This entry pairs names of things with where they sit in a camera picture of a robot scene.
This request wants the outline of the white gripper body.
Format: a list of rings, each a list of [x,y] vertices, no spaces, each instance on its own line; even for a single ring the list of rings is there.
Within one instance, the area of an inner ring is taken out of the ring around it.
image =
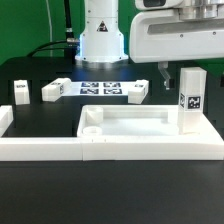
[[[131,24],[129,54],[135,63],[224,57],[224,7],[216,18],[186,20],[178,9],[138,13]]]

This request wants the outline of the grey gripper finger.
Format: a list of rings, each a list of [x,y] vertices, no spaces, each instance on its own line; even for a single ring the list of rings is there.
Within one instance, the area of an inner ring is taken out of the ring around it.
[[[168,72],[168,63],[167,62],[159,62],[158,63],[158,70],[164,78],[164,86],[166,87],[167,90],[169,90],[170,89],[171,76]]]

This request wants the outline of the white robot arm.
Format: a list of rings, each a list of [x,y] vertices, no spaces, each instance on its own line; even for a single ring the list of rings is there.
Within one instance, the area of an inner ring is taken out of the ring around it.
[[[174,86],[170,61],[224,57],[224,0],[134,0],[129,52],[118,28],[118,0],[84,0],[85,29],[76,61],[106,68],[123,60],[156,62]]]

